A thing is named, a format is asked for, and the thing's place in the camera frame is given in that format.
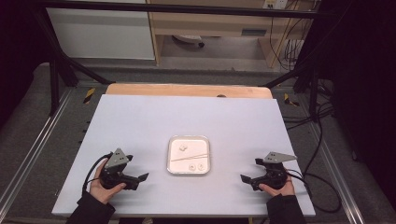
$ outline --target aluminum rail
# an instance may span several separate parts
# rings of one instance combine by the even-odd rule
[[[0,223],[2,223],[5,219],[9,208],[14,203],[14,200],[17,197],[20,189],[22,188],[24,181],[26,180],[33,166],[35,165],[35,161],[38,159],[41,150],[43,149],[44,145],[46,145],[47,140],[50,138],[52,130],[54,129],[59,118],[64,112],[64,109],[67,106],[72,91],[73,89],[69,88],[64,92],[58,110],[54,113],[52,117],[48,118],[40,134],[33,143],[25,159],[21,163],[21,166],[18,169],[17,173],[9,182],[5,192],[0,197]]]
[[[87,1],[57,1],[36,0],[33,2],[38,7],[110,10],[110,11],[143,11],[143,12],[168,12],[168,13],[193,13],[214,15],[235,15],[274,18],[298,19],[336,19],[335,13],[316,11],[295,11],[282,9],[247,8],[247,7],[205,7],[162,4],[137,4],[137,3],[110,3]]]
[[[298,99],[305,114],[307,116],[310,116],[308,112],[308,102],[306,100],[306,97],[301,94],[298,94]],[[313,132],[315,139],[318,142],[320,136],[320,129],[318,124],[314,122],[310,122],[310,128]],[[329,175],[332,179],[332,182],[334,183],[335,188],[338,190],[340,194],[340,197],[343,202],[344,210],[346,212],[346,216],[349,219],[349,222],[351,224],[364,224],[365,222],[363,216],[361,215],[361,210],[356,204],[352,192],[350,191],[349,186],[347,185],[347,182],[345,181],[340,168],[338,168],[338,165],[334,160],[334,157],[330,152],[330,149],[324,137],[322,138],[320,149],[321,149],[320,155],[322,156],[324,164],[326,165],[327,171],[329,172]]]

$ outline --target metal bracket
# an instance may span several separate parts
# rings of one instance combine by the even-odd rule
[[[264,158],[264,162],[268,162],[268,163],[280,163],[283,161],[294,161],[294,160],[297,160],[296,156],[291,156],[291,155],[282,154],[282,153],[278,153],[278,152],[270,152]]]
[[[108,159],[108,162],[106,163],[106,168],[114,167],[114,166],[119,166],[122,164],[126,164],[130,161],[123,151],[120,148],[117,148],[117,150],[113,153],[113,155]]]

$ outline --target square plastic tray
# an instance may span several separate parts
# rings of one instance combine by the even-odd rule
[[[174,175],[204,175],[210,171],[209,141],[198,135],[173,136],[167,169]]]

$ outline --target wooden edge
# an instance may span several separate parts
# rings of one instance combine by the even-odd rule
[[[108,86],[106,94],[114,95],[171,95],[171,96],[225,96],[230,98],[273,99],[272,93],[264,87],[212,86],[180,84],[127,84],[114,83]]]

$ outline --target black metal pole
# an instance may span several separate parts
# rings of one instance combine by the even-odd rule
[[[204,7],[204,6],[183,6],[183,5],[162,5],[162,4],[59,1],[59,0],[36,0],[35,3],[41,7],[110,10],[110,11],[193,13],[193,14],[299,18],[299,19],[331,19],[336,17],[335,14],[329,12],[296,11],[296,10],[281,10],[281,9],[273,10],[273,9],[265,9],[265,8],[248,8],[248,7]]]
[[[66,86],[76,86],[78,84],[78,79],[74,73],[74,71],[64,63],[64,58],[62,55],[61,46],[58,43],[58,40],[55,37],[55,34],[49,28],[46,20],[43,18],[43,8],[41,7],[31,7],[31,13],[35,18],[36,23],[40,27],[43,35],[47,38],[47,41],[50,45],[51,55],[53,59],[56,60],[57,63],[57,71],[61,75],[62,79]]]
[[[62,55],[63,55],[64,59],[67,62],[69,62],[70,65],[72,65],[74,68],[76,68],[80,72],[84,73],[88,77],[91,77],[91,78],[95,79],[96,81],[100,82],[101,84],[109,85],[109,84],[115,83],[115,81],[110,81],[110,80],[105,79],[104,77],[101,77],[101,76],[97,75],[96,73],[94,73],[90,69],[84,67],[82,64],[80,64],[80,63],[74,61],[73,59],[71,59],[64,52],[62,52]]]
[[[52,116],[59,106],[59,79],[56,60],[49,62],[49,74],[50,74],[50,112]]]
[[[318,99],[318,69],[314,68],[311,77],[311,92],[309,95],[309,115],[314,122],[318,122],[317,113],[317,99]]]

